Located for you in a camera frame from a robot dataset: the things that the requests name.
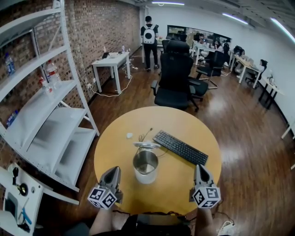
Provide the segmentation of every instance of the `bottle with red label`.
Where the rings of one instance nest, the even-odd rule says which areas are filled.
[[[61,79],[57,71],[57,67],[52,62],[52,60],[48,61],[46,72],[47,72],[48,80],[52,84],[54,89],[59,89],[61,87]]]
[[[42,85],[42,90],[46,93],[50,100],[54,100],[54,90],[53,88],[47,83],[47,81],[39,75],[39,83]]]

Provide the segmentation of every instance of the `fluorescent tube light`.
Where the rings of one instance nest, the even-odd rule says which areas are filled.
[[[229,15],[229,14],[226,14],[226,13],[222,13],[224,16],[226,16],[226,17],[229,17],[229,18],[232,18],[232,19],[234,19],[234,20],[237,20],[237,21],[239,21],[239,22],[242,22],[243,24],[248,24],[246,21],[243,21],[243,20],[241,20],[241,19],[239,19],[239,18],[236,18],[236,17],[234,17],[234,16],[232,16],[232,15]]]
[[[184,5],[184,3],[177,3],[177,2],[152,2],[153,4],[172,4],[172,5]]]
[[[287,31],[287,29],[285,27],[283,27],[283,25],[281,23],[279,23],[277,21],[277,19],[275,18],[271,18],[271,20],[273,21],[273,23],[275,23],[278,27],[281,28],[282,31],[285,32],[286,35],[289,36],[289,38],[295,43],[295,38],[291,35],[291,33],[289,31]]]

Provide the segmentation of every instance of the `chair headrest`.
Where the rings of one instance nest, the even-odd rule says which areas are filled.
[[[189,45],[186,42],[171,40],[166,50],[168,53],[189,53]]]

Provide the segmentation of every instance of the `black keyboard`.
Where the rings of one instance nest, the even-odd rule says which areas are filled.
[[[208,155],[162,130],[153,138],[153,140],[195,165],[205,165],[207,161]]]

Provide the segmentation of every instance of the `wooden floor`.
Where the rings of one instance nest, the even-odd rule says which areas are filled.
[[[128,89],[118,97],[97,96],[90,106],[101,133],[124,113],[155,106],[150,84],[159,78],[159,70],[145,72],[140,54],[138,51],[137,57],[132,57],[132,63],[139,69],[132,69]],[[191,75],[196,75],[195,66]],[[228,234],[286,236],[295,225],[295,170],[290,170],[295,162],[295,148],[290,134],[281,139],[286,123],[276,106],[268,111],[258,102],[261,88],[254,90],[246,83],[239,84],[232,74],[214,81],[219,88],[209,90],[202,103],[197,101],[200,110],[195,113],[191,105],[186,112],[200,119],[219,143],[223,160],[219,185],[224,199],[219,211],[228,214],[236,224]],[[121,89],[128,82],[122,70],[120,82]],[[115,94],[114,84],[114,80],[109,81],[103,87],[104,93]],[[60,189],[80,200],[80,205],[44,196],[38,223],[66,228],[96,215],[97,210],[87,202],[87,195],[97,182],[93,157],[98,139],[95,138],[78,179],[80,192]],[[225,220],[226,216],[216,214],[216,228]]]

